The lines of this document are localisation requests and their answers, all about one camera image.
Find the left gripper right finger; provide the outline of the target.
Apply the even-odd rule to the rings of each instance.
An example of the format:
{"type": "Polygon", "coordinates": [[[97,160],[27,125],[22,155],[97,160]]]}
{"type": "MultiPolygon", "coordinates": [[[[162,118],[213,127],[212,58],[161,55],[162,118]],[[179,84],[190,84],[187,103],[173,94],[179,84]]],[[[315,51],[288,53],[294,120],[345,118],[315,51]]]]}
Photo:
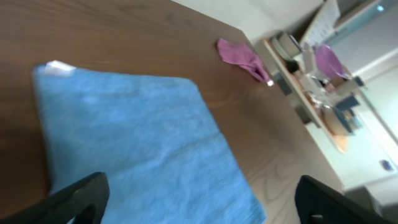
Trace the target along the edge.
{"type": "Polygon", "coordinates": [[[301,224],[392,224],[309,175],[298,182],[295,206],[301,224]]]}

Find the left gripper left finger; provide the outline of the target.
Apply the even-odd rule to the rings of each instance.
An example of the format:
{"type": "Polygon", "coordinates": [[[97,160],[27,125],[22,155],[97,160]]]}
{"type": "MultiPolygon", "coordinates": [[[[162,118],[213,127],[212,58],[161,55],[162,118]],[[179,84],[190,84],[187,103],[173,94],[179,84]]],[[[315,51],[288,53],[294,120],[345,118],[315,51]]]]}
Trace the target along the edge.
{"type": "Polygon", "coordinates": [[[108,200],[106,174],[94,172],[1,223],[100,223],[108,200]]]}

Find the blue cloth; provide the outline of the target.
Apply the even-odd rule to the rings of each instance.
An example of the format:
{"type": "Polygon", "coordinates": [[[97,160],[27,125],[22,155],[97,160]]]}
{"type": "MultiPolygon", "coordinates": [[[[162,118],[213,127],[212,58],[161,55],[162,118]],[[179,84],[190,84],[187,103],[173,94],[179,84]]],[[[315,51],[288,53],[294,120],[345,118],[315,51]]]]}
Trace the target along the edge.
{"type": "Polygon", "coordinates": [[[47,64],[32,74],[51,193],[104,172],[103,223],[266,220],[191,80],[47,64]]]}

